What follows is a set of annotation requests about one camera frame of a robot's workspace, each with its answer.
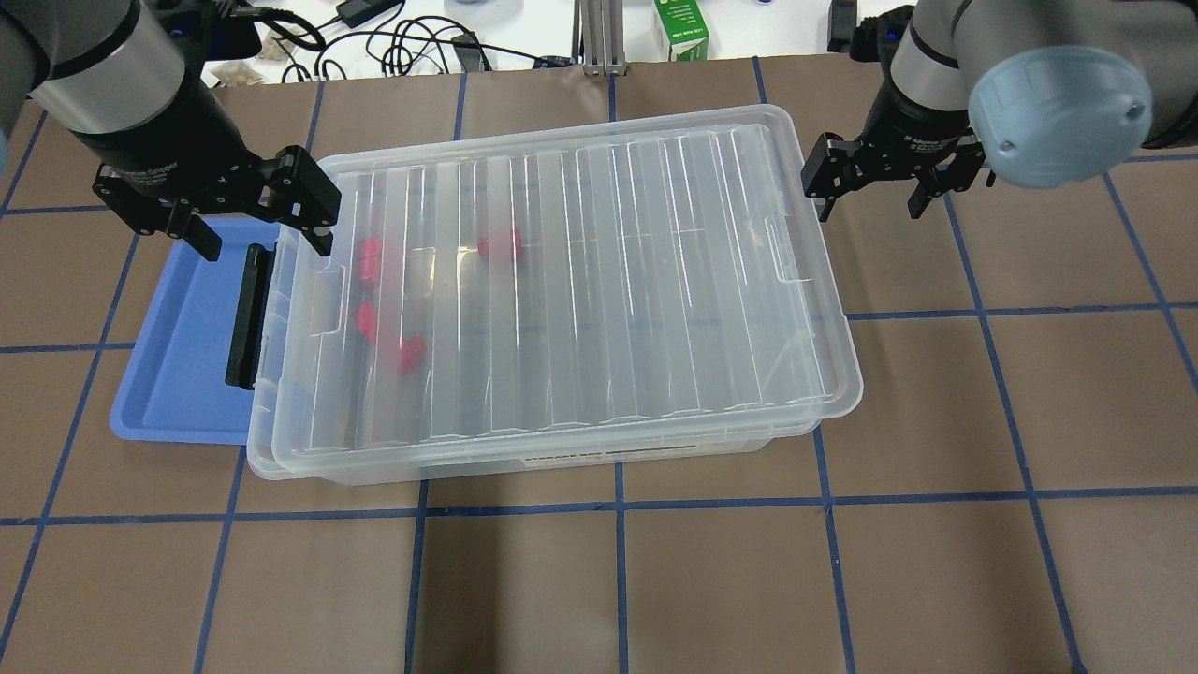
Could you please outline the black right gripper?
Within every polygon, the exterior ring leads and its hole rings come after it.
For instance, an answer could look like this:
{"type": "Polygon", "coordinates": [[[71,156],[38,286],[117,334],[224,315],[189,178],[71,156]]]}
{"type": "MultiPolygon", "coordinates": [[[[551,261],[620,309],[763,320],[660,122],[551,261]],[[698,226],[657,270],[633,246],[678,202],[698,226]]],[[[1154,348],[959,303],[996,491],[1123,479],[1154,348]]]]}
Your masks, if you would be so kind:
{"type": "Polygon", "coordinates": [[[825,223],[835,201],[851,192],[881,181],[915,180],[907,210],[912,219],[920,219],[946,192],[970,188],[985,162],[984,144],[972,133],[966,111],[930,110],[896,89],[881,89],[860,134],[817,138],[801,183],[818,221],[825,223]]]}

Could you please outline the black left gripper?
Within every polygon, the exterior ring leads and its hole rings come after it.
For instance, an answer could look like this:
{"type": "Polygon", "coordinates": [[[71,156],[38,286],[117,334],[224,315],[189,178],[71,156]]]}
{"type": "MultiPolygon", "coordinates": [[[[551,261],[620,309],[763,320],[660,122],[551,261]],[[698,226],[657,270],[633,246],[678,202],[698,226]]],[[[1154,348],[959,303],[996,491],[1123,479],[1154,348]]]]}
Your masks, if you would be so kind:
{"type": "Polygon", "coordinates": [[[205,215],[246,214],[298,230],[317,256],[332,253],[341,192],[300,145],[274,157],[240,140],[95,140],[93,193],[139,235],[184,235],[214,263],[222,239],[205,215]]]}

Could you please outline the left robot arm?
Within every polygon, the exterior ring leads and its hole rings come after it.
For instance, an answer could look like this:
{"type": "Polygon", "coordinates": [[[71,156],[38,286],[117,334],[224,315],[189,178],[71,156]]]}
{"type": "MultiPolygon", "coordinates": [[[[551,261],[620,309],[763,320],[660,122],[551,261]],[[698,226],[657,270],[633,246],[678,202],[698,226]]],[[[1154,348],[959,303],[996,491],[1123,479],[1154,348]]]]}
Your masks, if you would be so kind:
{"type": "Polygon", "coordinates": [[[145,1],[5,1],[4,156],[31,99],[101,165],[93,192],[134,233],[208,261],[206,214],[246,214],[332,251],[341,192],[305,148],[253,153],[201,78],[212,40],[175,38],[145,1]]]}

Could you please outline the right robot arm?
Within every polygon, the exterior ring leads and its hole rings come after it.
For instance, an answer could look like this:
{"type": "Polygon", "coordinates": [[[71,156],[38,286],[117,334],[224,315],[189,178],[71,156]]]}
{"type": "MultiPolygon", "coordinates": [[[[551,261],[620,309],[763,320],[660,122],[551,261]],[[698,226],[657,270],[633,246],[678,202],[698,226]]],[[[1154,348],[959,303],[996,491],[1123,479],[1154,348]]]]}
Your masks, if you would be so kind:
{"type": "Polygon", "coordinates": [[[803,166],[821,221],[881,181],[914,181],[919,218],[984,169],[1053,189],[1194,146],[1193,1],[914,1],[869,18],[834,1],[827,47],[882,81],[859,136],[822,133],[803,166]]]}

